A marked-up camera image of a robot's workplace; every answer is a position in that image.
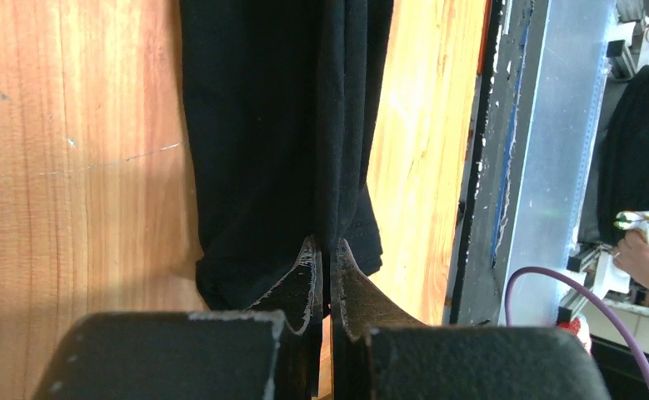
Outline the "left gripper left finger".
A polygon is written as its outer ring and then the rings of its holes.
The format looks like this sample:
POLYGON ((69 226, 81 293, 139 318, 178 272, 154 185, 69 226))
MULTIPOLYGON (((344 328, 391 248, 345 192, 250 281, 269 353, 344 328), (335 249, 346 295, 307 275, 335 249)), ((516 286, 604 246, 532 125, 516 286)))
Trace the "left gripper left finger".
POLYGON ((243 310, 98 312, 65 334, 36 399, 310 399, 322 342, 322 257, 243 310))

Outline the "black underwear white waistband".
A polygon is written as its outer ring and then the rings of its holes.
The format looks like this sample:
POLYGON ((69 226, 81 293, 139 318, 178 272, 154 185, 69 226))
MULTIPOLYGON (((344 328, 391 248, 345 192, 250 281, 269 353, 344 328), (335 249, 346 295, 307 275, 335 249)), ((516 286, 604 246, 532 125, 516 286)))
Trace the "black underwear white waistband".
POLYGON ((390 1, 182 1, 182 100, 212 310, 244 309, 305 238, 382 266, 367 168, 390 1))

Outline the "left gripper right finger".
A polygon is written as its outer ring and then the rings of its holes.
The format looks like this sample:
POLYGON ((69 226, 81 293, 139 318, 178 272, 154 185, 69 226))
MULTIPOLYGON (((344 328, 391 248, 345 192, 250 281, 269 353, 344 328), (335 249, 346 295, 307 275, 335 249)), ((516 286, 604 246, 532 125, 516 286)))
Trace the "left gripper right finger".
POLYGON ((569 332, 429 326, 365 276, 346 241, 330 258, 335 399, 607 399, 569 332))

